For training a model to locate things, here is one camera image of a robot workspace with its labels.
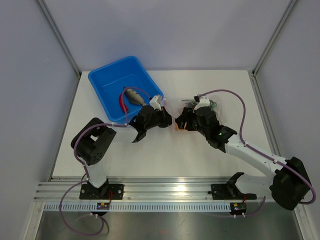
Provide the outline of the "orange toy food piece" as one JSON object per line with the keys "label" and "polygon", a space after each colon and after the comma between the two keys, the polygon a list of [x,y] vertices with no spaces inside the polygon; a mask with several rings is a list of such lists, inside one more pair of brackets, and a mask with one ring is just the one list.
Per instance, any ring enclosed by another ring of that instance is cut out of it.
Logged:
{"label": "orange toy food piece", "polygon": [[186,123],[185,122],[175,123],[174,130],[175,131],[185,131],[186,130]]}

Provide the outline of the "clear zip top bag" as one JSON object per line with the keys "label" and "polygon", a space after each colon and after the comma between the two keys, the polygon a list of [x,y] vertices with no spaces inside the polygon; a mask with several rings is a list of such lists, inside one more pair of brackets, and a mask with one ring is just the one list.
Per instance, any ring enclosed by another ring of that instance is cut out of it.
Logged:
{"label": "clear zip top bag", "polygon": [[176,132],[196,131],[198,124],[218,126],[224,123],[218,99],[207,96],[166,98],[162,103],[171,116],[172,130]]}

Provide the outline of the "grey toy fish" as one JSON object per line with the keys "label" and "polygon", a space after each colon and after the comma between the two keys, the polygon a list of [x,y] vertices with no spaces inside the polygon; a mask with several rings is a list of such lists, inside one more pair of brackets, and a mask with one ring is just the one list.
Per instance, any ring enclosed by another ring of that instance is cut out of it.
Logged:
{"label": "grey toy fish", "polygon": [[146,106],[144,98],[134,89],[126,87],[124,90],[125,96],[128,98],[128,101],[137,106]]}

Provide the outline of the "red toy chili pepper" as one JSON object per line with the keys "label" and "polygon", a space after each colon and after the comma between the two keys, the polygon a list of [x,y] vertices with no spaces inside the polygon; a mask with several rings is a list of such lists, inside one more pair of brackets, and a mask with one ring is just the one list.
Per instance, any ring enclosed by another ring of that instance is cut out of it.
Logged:
{"label": "red toy chili pepper", "polygon": [[125,95],[124,92],[119,95],[119,97],[118,97],[118,102],[119,102],[119,105],[120,105],[121,110],[122,110],[125,114],[127,114],[128,111],[129,111],[129,109],[128,109],[128,107],[126,106],[126,104],[125,104],[125,102],[124,102],[124,95]]}

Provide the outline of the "green toy leaf vegetable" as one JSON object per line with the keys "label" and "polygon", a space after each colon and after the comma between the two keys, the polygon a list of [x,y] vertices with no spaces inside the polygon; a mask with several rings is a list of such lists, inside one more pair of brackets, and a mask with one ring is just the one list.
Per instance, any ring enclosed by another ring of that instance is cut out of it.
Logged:
{"label": "green toy leaf vegetable", "polygon": [[217,103],[213,100],[209,100],[209,107],[212,111],[216,111],[217,110]]}

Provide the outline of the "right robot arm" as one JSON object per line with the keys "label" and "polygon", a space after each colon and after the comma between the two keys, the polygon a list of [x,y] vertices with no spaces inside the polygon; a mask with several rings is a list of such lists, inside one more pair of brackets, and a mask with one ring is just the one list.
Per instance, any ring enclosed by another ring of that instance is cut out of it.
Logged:
{"label": "right robot arm", "polygon": [[286,159],[241,141],[233,129],[220,124],[210,107],[193,110],[185,107],[175,119],[178,129],[197,131],[208,144],[223,153],[235,156],[263,173],[263,177],[237,172],[226,183],[213,184],[214,200],[254,200],[257,196],[270,197],[286,210],[292,211],[308,192],[315,197],[306,169],[296,157]]}

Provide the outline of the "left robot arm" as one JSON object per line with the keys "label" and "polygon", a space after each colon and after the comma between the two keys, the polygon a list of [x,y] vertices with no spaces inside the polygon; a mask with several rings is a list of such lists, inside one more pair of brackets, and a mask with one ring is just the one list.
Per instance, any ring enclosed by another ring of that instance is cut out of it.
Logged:
{"label": "left robot arm", "polygon": [[154,128],[167,128],[172,124],[172,116],[165,107],[155,109],[143,106],[128,125],[104,123],[92,118],[71,141],[74,157],[82,164],[86,181],[81,183],[81,200],[111,200],[114,188],[102,165],[102,158],[114,141],[137,143]]}

